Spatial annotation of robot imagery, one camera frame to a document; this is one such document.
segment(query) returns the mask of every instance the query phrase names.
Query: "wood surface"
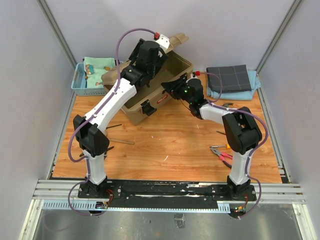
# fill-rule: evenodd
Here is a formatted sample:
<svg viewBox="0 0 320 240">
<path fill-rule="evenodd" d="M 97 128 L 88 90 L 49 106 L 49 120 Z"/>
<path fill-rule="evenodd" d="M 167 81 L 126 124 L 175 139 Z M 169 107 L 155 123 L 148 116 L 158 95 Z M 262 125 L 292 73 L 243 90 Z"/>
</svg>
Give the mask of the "wood surface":
<svg viewBox="0 0 320 240">
<path fill-rule="evenodd" d="M 205 76 L 201 76 L 206 86 Z M 83 178 L 87 169 L 84 161 L 73 163 L 68 157 L 68 143 L 74 132 L 73 118 L 84 116 L 103 96 L 77 96 L 63 138 L 53 177 Z M 235 108 L 249 107 L 251 112 L 264 120 L 258 93 L 252 101 L 219 100 L 218 105 L 233 102 Z M 120 110 L 109 126 L 108 137 L 132 141 L 134 145 L 111 142 L 104 162 L 104 169 L 110 179 L 172 180 L 225 182 L 230 169 L 227 168 L 209 146 L 225 145 L 224 127 L 209 120 L 200 120 L 191 115 L 181 101 L 171 99 L 153 115 L 134 126 Z M 258 123 L 263 137 L 265 131 Z M 220 148 L 232 153 L 231 149 Z M 72 155 L 78 159 L 82 150 L 76 140 L 72 143 Z M 250 173 L 262 183 L 281 183 L 281 178 L 272 148 L 271 140 L 253 155 Z"/>
</svg>

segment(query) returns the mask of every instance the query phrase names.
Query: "box label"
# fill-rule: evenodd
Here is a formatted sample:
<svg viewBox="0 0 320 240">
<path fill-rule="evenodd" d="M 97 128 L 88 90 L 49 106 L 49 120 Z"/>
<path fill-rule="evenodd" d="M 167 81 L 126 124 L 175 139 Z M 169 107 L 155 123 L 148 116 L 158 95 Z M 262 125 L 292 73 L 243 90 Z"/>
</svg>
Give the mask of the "box label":
<svg viewBox="0 0 320 240">
<path fill-rule="evenodd" d="M 167 97 L 168 97 L 168 94 L 164 95 L 162 98 L 160 98 L 160 99 L 156 102 L 156 104 L 161 103 L 161 102 L 162 102 L 163 100 L 165 100 Z"/>
</svg>

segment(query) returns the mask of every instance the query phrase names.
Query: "red connector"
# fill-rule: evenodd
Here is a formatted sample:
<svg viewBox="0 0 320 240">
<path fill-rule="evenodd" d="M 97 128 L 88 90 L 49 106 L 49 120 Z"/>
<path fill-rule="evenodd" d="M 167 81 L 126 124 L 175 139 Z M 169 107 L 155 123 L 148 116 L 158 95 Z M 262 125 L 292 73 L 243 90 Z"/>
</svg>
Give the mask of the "red connector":
<svg viewBox="0 0 320 240">
<path fill-rule="evenodd" d="M 158 32 L 155 32 L 155 34 L 154 34 L 154 40 L 158 40 L 160 38 L 160 33 L 158 33 Z"/>
</svg>

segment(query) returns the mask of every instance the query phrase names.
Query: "dark gray folded cloth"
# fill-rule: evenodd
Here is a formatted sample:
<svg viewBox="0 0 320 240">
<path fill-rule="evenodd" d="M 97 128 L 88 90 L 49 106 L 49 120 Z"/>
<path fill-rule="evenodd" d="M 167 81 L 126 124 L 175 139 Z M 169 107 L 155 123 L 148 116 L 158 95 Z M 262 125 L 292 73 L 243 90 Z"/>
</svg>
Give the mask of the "dark gray folded cloth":
<svg viewBox="0 0 320 240">
<path fill-rule="evenodd" d="M 252 90 L 246 65 L 207 67 L 206 71 L 207 73 L 216 74 L 221 78 L 223 93 Z M 217 77 L 208 75 L 208 86 L 212 91 L 220 92 L 220 82 Z"/>
</svg>

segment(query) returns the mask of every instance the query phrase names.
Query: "red handled pliers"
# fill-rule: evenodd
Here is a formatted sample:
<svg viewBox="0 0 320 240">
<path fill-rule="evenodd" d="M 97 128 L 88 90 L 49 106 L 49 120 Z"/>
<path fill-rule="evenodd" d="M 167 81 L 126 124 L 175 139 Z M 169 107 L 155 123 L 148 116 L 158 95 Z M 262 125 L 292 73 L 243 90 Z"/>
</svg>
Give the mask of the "red handled pliers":
<svg viewBox="0 0 320 240">
<path fill-rule="evenodd" d="M 228 168 L 231 168 L 232 165 L 226 161 L 225 158 L 233 159 L 233 157 L 225 152 L 220 152 L 218 149 L 214 147 L 210 147 L 211 151 L 219 157 L 219 159 L 226 165 Z"/>
</svg>

